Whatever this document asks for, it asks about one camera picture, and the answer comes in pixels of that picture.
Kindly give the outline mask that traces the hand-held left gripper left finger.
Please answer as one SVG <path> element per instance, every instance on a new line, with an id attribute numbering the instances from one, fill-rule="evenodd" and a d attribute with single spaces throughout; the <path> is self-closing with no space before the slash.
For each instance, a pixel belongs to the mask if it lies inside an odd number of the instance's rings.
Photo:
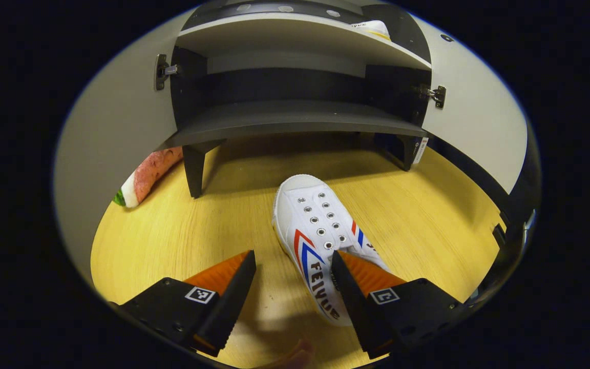
<path id="1" fill-rule="evenodd" d="M 185 280 L 164 277 L 118 308 L 176 345 L 217 357 L 255 273 L 255 252 L 246 250 Z"/>

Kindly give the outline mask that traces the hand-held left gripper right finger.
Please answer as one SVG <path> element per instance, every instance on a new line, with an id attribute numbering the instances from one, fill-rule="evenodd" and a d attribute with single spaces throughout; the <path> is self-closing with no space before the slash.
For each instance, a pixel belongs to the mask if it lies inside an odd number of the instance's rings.
<path id="1" fill-rule="evenodd" d="M 462 321 L 468 308 L 426 278 L 407 282 L 347 252 L 334 252 L 331 273 L 370 359 L 429 342 Z"/>

